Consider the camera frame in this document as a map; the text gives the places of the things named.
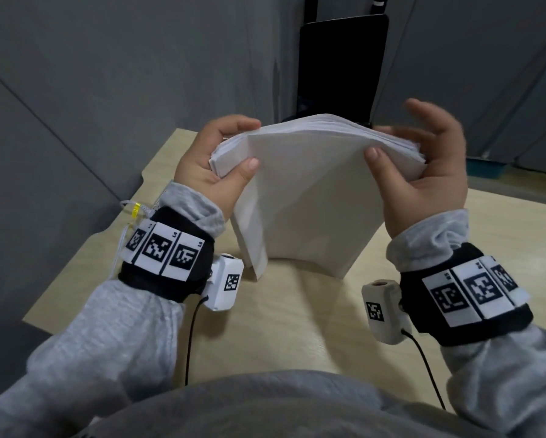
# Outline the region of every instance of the forearm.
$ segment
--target forearm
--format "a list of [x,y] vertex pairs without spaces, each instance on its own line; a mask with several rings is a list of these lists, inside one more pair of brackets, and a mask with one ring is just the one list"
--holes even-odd
[[[431,217],[397,236],[387,250],[401,272],[448,260],[467,241],[467,212]],[[546,436],[546,331],[530,325],[483,342],[443,347],[447,389],[458,414],[483,427]]]
[[[224,230],[220,210],[185,186],[171,183],[161,204],[213,237]],[[169,390],[183,310],[119,280],[101,284],[0,396],[0,436],[67,436],[95,416]]]

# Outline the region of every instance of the hand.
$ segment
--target hand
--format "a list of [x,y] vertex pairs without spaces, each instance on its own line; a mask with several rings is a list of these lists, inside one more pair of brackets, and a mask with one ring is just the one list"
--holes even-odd
[[421,145],[427,161],[421,178],[408,183],[383,151],[364,151],[384,202],[384,222],[391,238],[432,215],[463,209],[467,197],[466,139],[461,124],[434,104],[409,99],[405,105],[429,131],[398,126],[374,129]]
[[212,120],[196,135],[190,148],[183,154],[175,169],[174,181],[200,192],[217,205],[224,220],[228,220],[244,187],[255,176],[259,161],[256,158],[247,158],[221,179],[211,171],[208,160],[225,136],[253,131],[259,127],[259,120],[243,115],[229,115]]

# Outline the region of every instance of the stack of paper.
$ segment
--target stack of paper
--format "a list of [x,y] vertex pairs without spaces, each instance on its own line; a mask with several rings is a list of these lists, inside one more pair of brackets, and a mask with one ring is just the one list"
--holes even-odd
[[245,132],[216,148],[210,165],[220,177],[247,157],[261,162],[231,219],[257,278],[269,258],[310,261],[344,277],[383,223],[363,157],[368,146],[382,148],[407,180],[421,176],[415,143],[329,114]]

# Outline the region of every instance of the light wood surface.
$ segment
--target light wood surface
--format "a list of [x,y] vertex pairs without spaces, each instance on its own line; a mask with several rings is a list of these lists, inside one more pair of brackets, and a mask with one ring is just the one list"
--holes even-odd
[[[134,200],[155,201],[194,136],[190,131],[174,132],[143,171],[144,182]],[[535,321],[546,328],[546,205],[470,190],[467,208],[471,241],[494,255],[532,294]],[[123,212],[106,231],[92,235],[24,320],[50,333],[63,330],[107,278],[120,232],[129,219],[130,214]],[[397,346],[378,343],[368,328],[360,289],[376,279],[399,278],[384,257],[388,242],[382,226],[343,281],[315,265],[291,260],[271,260],[258,282],[250,270],[245,271],[232,310],[200,309],[190,380],[316,369],[350,375],[399,397],[438,405],[415,346],[410,341]],[[230,224],[218,238],[216,250],[240,256]],[[175,385],[181,385],[189,322],[197,300],[194,296],[187,301]],[[443,392],[449,372],[439,346],[429,336],[417,338]]]

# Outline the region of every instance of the yellow tape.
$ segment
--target yellow tape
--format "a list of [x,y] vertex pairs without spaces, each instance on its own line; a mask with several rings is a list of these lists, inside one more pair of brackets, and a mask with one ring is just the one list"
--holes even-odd
[[140,208],[141,208],[141,203],[135,203],[135,206],[133,206],[133,211],[131,212],[131,216],[133,218],[137,218],[137,214],[139,213]]

